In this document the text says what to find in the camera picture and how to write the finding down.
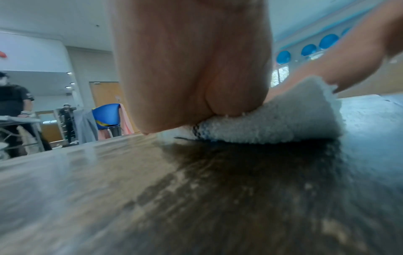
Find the chair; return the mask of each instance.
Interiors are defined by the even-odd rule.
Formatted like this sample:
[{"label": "chair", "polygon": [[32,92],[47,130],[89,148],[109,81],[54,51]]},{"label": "chair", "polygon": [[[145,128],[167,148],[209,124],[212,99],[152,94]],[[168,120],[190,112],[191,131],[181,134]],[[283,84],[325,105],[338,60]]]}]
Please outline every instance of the chair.
[{"label": "chair", "polygon": [[98,130],[107,129],[110,137],[113,137],[110,128],[120,127],[120,104],[102,105],[92,109]]}]

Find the door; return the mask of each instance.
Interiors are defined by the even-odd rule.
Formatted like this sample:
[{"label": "door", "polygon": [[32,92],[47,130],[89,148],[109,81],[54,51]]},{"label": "door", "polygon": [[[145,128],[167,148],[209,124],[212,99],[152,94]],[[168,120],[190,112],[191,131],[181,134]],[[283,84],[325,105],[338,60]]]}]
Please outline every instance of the door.
[{"label": "door", "polygon": [[140,132],[134,125],[134,121],[131,117],[129,107],[126,103],[126,99],[123,95],[119,82],[90,82],[90,87],[96,107],[114,103],[123,104],[125,106],[127,115],[129,116],[131,125],[133,126],[134,132]]}]

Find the black t-shirt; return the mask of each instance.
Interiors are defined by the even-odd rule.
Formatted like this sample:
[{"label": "black t-shirt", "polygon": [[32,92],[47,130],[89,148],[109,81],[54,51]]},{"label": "black t-shirt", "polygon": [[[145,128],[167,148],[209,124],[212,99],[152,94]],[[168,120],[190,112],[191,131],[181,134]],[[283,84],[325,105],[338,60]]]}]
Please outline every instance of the black t-shirt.
[{"label": "black t-shirt", "polygon": [[60,115],[64,116],[64,122],[71,122],[73,119],[73,109],[71,108],[62,108],[59,111]]},{"label": "black t-shirt", "polygon": [[24,100],[34,100],[26,88],[18,85],[0,86],[0,115],[17,117],[24,110]]}]

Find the person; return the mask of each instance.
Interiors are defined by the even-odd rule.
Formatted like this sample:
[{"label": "person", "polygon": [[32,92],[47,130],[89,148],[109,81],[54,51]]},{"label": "person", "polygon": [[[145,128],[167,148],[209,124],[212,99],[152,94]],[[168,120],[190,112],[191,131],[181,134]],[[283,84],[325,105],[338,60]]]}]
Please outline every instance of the person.
[{"label": "person", "polygon": [[[29,91],[19,85],[10,84],[8,82],[8,75],[6,73],[0,72],[0,116],[12,116],[27,118],[28,112],[32,111],[32,101],[34,97],[29,93]],[[21,124],[26,131],[28,131],[33,137],[36,138],[35,132],[31,124]],[[11,125],[3,127],[6,131],[19,135],[17,130],[18,125]],[[4,139],[8,134],[0,132]],[[39,132],[41,143],[45,150],[52,150],[48,141]],[[18,139],[18,136],[9,136],[5,142],[9,144],[9,147],[16,147],[22,144]],[[19,156],[18,148],[8,149],[8,154],[11,158]]]},{"label": "person", "polygon": [[340,92],[403,50],[403,1],[389,0],[269,90],[268,0],[109,0],[107,8],[121,83],[144,134],[240,116],[308,76]]},{"label": "person", "polygon": [[60,109],[59,114],[61,116],[61,121],[66,125],[68,143],[71,143],[71,138],[74,131],[73,109],[71,108],[71,105],[68,103],[64,104],[63,108]]}]

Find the wooden table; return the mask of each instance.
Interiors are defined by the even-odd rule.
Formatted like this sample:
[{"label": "wooden table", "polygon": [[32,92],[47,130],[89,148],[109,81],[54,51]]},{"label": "wooden table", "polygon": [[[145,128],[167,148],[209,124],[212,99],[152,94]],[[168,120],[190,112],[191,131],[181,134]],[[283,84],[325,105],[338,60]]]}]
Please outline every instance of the wooden table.
[{"label": "wooden table", "polygon": [[0,254],[403,254],[403,107],[337,141],[114,138],[1,163]]}]

